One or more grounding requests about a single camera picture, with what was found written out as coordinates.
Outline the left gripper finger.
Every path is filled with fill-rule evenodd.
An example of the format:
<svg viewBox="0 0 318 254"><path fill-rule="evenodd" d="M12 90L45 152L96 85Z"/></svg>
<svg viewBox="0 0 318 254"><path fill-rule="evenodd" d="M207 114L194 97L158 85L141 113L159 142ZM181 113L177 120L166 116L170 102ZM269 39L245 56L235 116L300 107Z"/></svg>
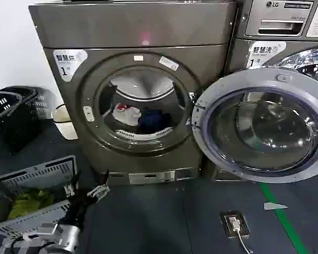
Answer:
<svg viewBox="0 0 318 254"><path fill-rule="evenodd" d="M64 191L66 196L74 196L79 190L78 180L80 177L81 171L74 174L70 182L64 186Z"/></svg>
<svg viewBox="0 0 318 254"><path fill-rule="evenodd" d="M104 198L108 192L110 191L110 188L108 186L108 179L109 179L109 171L107 170L102 177L102 180L97 187L92 189L87 193L87 197L90 198Z"/></svg>

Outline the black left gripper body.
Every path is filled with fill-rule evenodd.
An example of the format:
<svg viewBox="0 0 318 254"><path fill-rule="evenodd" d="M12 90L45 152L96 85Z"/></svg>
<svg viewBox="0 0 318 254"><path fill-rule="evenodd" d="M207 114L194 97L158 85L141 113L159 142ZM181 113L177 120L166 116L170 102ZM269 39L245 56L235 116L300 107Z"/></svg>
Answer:
<svg viewBox="0 0 318 254"><path fill-rule="evenodd" d="M86 194L78 194L69 199L70 207L61 219L62 225L76 226L84 229L85 214L89 206L96 203L96 198Z"/></svg>

